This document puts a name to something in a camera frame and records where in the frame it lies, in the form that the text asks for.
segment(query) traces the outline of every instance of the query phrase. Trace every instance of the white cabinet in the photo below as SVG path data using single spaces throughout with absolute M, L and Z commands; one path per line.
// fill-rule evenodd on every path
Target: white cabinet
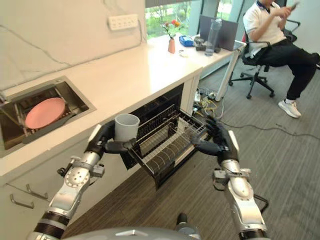
M 33 209 L 13 203 L 10 195 L 18 203 L 31 206 Z M 14 187 L 5 185 L 0 188 L 0 236 L 2 240 L 24 240 L 33 231 L 38 220 L 48 207 L 48 202 L 33 197 Z
M 66 168 L 72 155 L 81 157 L 87 144 L 87 139 L 83 139 L 16 180 L 11 181 L 10 185 L 27 191 L 26 185 L 29 184 L 30 189 L 35 193 L 42 196 L 47 193 L 48 201 L 50 201 L 64 182 L 64 179 L 57 173 L 57 170 L 61 167 Z
M 200 76 L 196 75 L 195 77 L 185 81 L 183 84 L 180 108 L 190 115 L 192 115 L 193 112 L 193 105 L 197 87 L 199 84 L 199 79 Z
M 37 201 L 41 200 L 46 206 L 48 206 L 49 202 L 62 187 L 64 182 L 64 179 L 57 173 L 57 169 L 67 167 L 71 156 L 81 157 L 87 147 L 87 144 L 87 138 L 83 139 L 72 147 L 18 177 L 9 184 L 23 191 L 27 191 L 26 185 L 29 184 L 31 190 L 37 194 L 43 196 L 47 193 L 48 200 L 42 200 L 27 193 L 24 194 L 28 195 L 30 199 Z M 99 164 L 104 165 L 105 174 L 101 179 L 91 179 L 92 182 L 95 180 L 97 180 L 97 182 L 89 186 L 89 188 L 84 192 L 81 203 L 70 223 L 74 222 L 82 214 L 92 208 L 140 167 L 137 164 L 135 167 L 127 170 L 119 154 L 104 154 L 102 159 L 99 161 Z M 20 218 L 23 218 L 26 222 L 29 221 L 27 217 L 20 216 Z

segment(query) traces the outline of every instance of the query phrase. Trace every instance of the white sneaker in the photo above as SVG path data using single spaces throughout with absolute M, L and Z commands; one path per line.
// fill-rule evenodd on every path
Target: white sneaker
M 297 109 L 297 103 L 294 101 L 293 103 L 286 103 L 284 100 L 278 103 L 278 106 L 282 108 L 286 114 L 297 119 L 301 117 L 301 113 Z

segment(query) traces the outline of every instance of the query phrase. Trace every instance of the water bottle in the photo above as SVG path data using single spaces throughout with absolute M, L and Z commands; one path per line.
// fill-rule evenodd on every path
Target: water bottle
M 207 40 L 205 53 L 204 53 L 206 56 L 212 56 L 214 54 L 221 26 L 222 26 L 222 20 L 220 18 L 211 19 L 209 37 Z

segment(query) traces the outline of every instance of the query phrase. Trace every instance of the window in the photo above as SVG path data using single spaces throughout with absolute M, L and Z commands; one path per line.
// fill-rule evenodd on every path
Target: window
M 220 0 L 216 17 L 223 20 L 229 20 L 232 7 L 232 0 Z
M 183 25 L 180 29 L 178 27 L 173 28 L 172 33 L 197 34 L 201 4 L 201 0 L 189 0 L 146 8 L 147 39 L 166 35 L 162 24 L 170 23 L 172 20 L 177 20 Z

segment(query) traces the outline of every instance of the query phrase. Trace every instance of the vase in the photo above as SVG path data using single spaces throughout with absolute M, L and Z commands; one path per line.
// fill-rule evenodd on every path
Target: vase
M 173 38 L 170 38 L 169 40 L 168 52 L 171 54 L 174 54 L 176 52 L 175 40 Z

